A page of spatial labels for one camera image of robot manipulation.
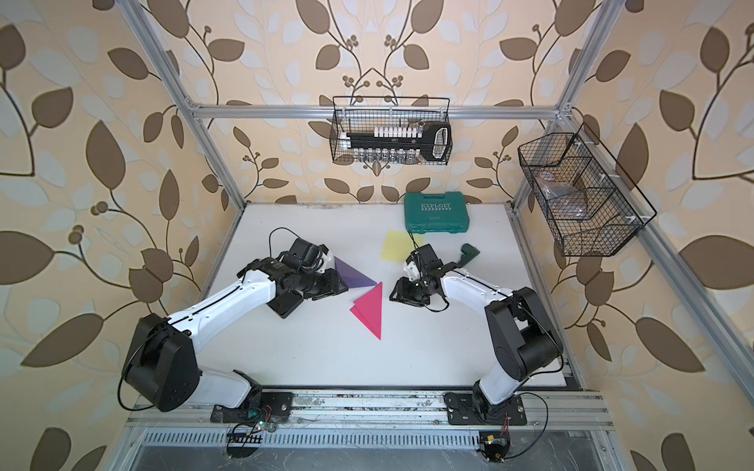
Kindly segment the yellow square paper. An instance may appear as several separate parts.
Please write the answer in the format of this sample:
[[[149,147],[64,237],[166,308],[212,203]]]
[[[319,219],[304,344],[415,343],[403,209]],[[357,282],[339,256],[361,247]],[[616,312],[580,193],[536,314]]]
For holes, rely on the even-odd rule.
[[[424,237],[409,233],[389,230],[383,243],[380,259],[388,262],[402,264],[416,247],[424,245]]]

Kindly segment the purple square paper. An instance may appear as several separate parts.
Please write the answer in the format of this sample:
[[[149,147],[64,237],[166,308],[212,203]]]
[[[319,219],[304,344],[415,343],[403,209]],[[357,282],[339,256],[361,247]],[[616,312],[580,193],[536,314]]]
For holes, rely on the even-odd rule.
[[[369,288],[376,287],[378,285],[375,280],[367,277],[365,274],[351,267],[351,265],[345,263],[345,261],[341,260],[338,257],[335,258],[335,268],[340,274],[343,282],[349,287],[350,290],[352,288]]]

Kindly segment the pink square paper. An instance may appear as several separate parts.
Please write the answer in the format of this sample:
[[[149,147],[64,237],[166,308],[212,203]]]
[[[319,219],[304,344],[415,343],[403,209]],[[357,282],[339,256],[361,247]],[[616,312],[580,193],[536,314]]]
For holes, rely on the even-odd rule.
[[[380,283],[357,299],[351,307],[351,313],[355,318],[379,340],[382,339],[382,305],[383,284]]]

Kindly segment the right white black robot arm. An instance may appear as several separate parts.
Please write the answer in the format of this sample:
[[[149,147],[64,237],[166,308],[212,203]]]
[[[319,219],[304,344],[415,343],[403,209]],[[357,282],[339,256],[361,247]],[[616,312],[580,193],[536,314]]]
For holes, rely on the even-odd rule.
[[[538,293],[502,288],[467,272],[480,251],[466,243],[461,258],[444,262],[432,245],[414,247],[389,299],[431,312],[462,305],[484,317],[495,362],[473,387],[473,404],[488,413],[509,402],[528,380],[562,360],[563,342]]]

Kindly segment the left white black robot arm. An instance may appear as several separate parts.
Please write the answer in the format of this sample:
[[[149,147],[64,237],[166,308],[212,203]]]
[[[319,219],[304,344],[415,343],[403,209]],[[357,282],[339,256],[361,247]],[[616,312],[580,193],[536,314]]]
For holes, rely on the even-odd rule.
[[[255,259],[237,281],[197,304],[137,323],[119,383],[162,412],[186,403],[238,409],[261,389],[240,370],[224,373],[198,363],[198,353],[249,312],[266,305],[287,318],[306,300],[339,296],[348,285],[326,245],[296,239],[278,256]]]

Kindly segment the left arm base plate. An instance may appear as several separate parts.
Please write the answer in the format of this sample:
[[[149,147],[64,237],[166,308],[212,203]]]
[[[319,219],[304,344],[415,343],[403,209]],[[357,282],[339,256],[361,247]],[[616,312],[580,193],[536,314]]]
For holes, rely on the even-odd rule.
[[[293,410],[293,399],[292,392],[250,394],[236,408],[214,406],[210,421],[220,424],[287,422]]]

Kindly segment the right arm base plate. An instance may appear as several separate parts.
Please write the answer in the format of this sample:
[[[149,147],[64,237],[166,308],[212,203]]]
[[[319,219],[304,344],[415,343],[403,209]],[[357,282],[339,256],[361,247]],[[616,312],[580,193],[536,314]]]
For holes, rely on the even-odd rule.
[[[500,404],[490,404],[481,392],[447,392],[443,400],[447,406],[448,422],[453,426],[524,426],[525,409],[519,396],[512,396]]]

